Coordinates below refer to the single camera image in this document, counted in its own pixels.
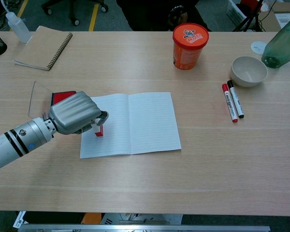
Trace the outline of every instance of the notebook page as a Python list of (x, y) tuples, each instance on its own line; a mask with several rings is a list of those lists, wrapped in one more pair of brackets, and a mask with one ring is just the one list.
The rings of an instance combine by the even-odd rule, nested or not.
[(171, 94), (128, 96), (131, 153), (181, 149)]
[(81, 158), (123, 155), (131, 153), (127, 94), (117, 93), (92, 100), (99, 109), (109, 113), (103, 124), (103, 136), (90, 129), (82, 133)]

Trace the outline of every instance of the spiral notebook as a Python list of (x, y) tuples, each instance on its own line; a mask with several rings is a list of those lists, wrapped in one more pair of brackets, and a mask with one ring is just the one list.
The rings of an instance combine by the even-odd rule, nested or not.
[(71, 32), (39, 26), (14, 63), (50, 70), (72, 36)]

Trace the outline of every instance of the yellow floor stripe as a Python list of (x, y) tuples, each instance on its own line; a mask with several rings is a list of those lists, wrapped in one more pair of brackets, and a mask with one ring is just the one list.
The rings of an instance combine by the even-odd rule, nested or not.
[(92, 12), (91, 21), (90, 21), (90, 25), (89, 25), (89, 30), (88, 31), (93, 31), (93, 29), (95, 27), (95, 22), (96, 22), (96, 18), (97, 18), (98, 8), (99, 8), (99, 4), (95, 4), (95, 7), (93, 8), (93, 12)]
[(19, 12), (17, 14), (17, 17), (19, 17), (19, 18), (21, 17), (21, 15), (23, 14), (24, 9), (25, 9), (27, 3), (28, 3), (28, 0), (24, 0), (23, 4), (21, 5), (21, 7), (19, 9)]

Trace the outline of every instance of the white coaster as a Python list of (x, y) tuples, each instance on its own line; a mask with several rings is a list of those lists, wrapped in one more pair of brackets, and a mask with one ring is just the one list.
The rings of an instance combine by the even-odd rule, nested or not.
[(258, 55), (262, 55), (263, 52), (264, 52), (264, 49), (266, 47), (267, 43), (265, 42), (261, 42), (261, 41), (256, 41), (256, 42), (253, 42), (250, 47), (251, 47), (251, 50), (258, 54)]

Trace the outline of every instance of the cardboard box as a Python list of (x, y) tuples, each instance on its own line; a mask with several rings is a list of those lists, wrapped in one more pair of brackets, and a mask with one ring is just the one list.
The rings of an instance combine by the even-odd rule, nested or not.
[(273, 10), (275, 13), (290, 13), (290, 2), (275, 3)]
[(273, 6), (273, 10), (269, 13), (269, 15), (266, 17), (268, 12), (261, 12), (259, 14), (259, 20), (262, 20), (262, 27), (265, 29), (265, 31), (280, 31), (281, 27), (279, 25), (279, 22), (277, 21), (277, 18), (275, 16), (275, 13), (290, 13), (290, 2), (283, 2), (283, 3), (275, 3)]

